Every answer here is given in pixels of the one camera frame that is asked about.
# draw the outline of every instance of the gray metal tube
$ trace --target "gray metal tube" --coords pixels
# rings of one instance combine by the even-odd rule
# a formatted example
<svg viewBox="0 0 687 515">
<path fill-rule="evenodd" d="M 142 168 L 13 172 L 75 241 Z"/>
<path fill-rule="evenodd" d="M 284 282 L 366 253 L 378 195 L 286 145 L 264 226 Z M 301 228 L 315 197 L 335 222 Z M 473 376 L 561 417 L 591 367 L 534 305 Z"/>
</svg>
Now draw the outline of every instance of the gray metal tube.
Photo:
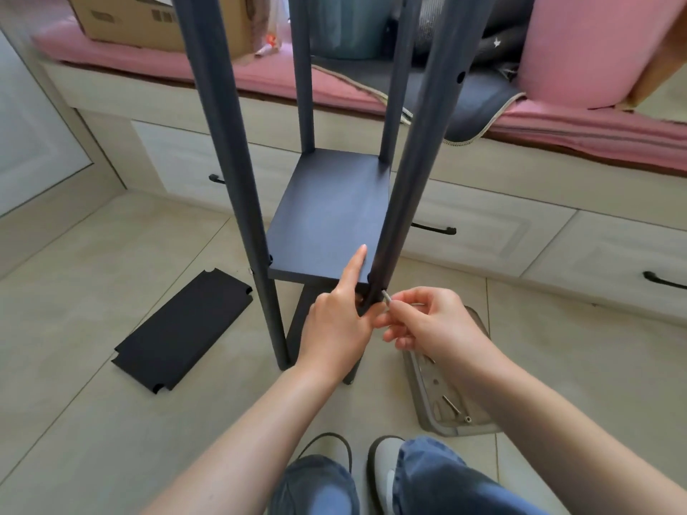
<svg viewBox="0 0 687 515">
<path fill-rule="evenodd" d="M 420 20 L 420 8 L 423 0 L 403 0 L 401 2 L 399 33 L 394 49 L 394 67 L 391 71 L 391 84 L 387 99 L 387 110 L 384 116 L 382 145 L 379 148 L 379 160 L 391 165 L 394 162 L 394 150 L 399 136 L 400 116 L 403 113 L 405 89 L 408 86 L 408 75 L 413 60 L 415 33 Z"/>
<path fill-rule="evenodd" d="M 281 370 L 288 358 L 274 281 L 267 276 L 269 252 L 234 71 L 218 0 L 172 0 L 186 53 L 208 120 L 210 135 L 253 271 L 274 355 Z"/>
<path fill-rule="evenodd" d="M 313 71 L 310 61 L 310 26 L 306 0 L 288 0 L 291 15 L 291 41 L 293 42 L 293 69 L 296 74 L 296 102 L 298 127 L 301 135 L 301 152 L 309 154 L 315 149 L 313 116 Z"/>
<path fill-rule="evenodd" d="M 445 0 L 370 272 L 366 302 L 389 286 L 494 0 Z"/>
</svg>

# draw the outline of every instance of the jeans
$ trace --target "jeans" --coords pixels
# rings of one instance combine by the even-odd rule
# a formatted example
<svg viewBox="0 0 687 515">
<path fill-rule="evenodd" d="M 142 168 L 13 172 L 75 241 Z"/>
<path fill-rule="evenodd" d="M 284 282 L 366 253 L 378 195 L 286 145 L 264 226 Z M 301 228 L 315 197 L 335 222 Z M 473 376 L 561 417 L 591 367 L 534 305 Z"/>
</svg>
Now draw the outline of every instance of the jeans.
<svg viewBox="0 0 687 515">
<path fill-rule="evenodd" d="M 394 477 L 396 515 L 546 515 L 430 437 L 406 441 Z M 353 477 L 323 455 L 309 455 L 285 471 L 269 503 L 270 515 L 357 515 Z"/>
</svg>

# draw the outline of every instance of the hand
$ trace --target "hand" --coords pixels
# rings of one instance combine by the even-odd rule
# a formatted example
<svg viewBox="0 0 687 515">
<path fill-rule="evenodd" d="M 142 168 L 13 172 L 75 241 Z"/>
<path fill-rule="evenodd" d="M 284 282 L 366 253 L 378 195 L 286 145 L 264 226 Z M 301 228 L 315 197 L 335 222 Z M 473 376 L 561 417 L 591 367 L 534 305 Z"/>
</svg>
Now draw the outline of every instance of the hand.
<svg viewBox="0 0 687 515">
<path fill-rule="evenodd" d="M 435 361 L 450 355 L 459 364 L 473 365 L 501 354 L 450 289 L 416 287 L 396 293 L 374 327 L 388 327 L 383 339 L 396 340 L 397 349 L 419 350 Z"/>
<path fill-rule="evenodd" d="M 296 367 L 331 378 L 333 383 L 343 380 L 362 357 L 372 336 L 373 321 L 385 309 L 384 303 L 375 303 L 365 315 L 358 316 L 355 286 L 366 254 L 367 246 L 360 246 L 336 288 L 320 294 L 310 306 L 303 325 Z"/>
</svg>

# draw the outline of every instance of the drawer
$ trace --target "drawer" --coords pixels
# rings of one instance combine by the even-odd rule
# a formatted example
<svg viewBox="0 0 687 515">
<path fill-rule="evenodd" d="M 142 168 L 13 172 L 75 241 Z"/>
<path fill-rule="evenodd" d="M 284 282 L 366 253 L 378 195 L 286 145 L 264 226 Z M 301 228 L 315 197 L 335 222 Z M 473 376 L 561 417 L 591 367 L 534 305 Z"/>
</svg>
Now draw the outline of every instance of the drawer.
<svg viewBox="0 0 687 515">
<path fill-rule="evenodd" d="M 580 211 L 525 277 L 687 318 L 687 232 Z"/>
<path fill-rule="evenodd" d="M 215 207 L 232 209 L 209 135 L 132 121 L 160 180 L 171 195 L 191 198 Z M 300 154 L 249 144 L 255 184 L 263 217 L 272 217 L 279 206 Z"/>
<path fill-rule="evenodd" d="M 437 231 L 411 227 L 403 253 L 437 264 L 473 266 L 520 276 L 574 212 L 570 208 L 430 180 L 414 222 Z"/>
</svg>

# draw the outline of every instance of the shoe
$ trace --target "shoe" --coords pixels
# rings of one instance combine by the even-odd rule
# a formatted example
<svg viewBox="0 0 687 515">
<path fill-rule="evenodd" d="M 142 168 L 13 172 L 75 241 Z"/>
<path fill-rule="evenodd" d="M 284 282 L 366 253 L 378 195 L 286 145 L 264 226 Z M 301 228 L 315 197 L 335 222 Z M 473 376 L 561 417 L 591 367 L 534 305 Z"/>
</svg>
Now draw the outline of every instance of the shoe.
<svg viewBox="0 0 687 515">
<path fill-rule="evenodd" d="M 350 444 L 339 434 L 325 432 L 310 441 L 297 459 L 308 455 L 323 455 L 339 463 L 351 472 L 353 466 L 353 453 Z"/>
<path fill-rule="evenodd" d="M 379 513 L 394 515 L 391 499 L 394 492 L 396 463 L 405 440 L 396 435 L 383 435 L 367 452 L 367 484 Z"/>
</svg>

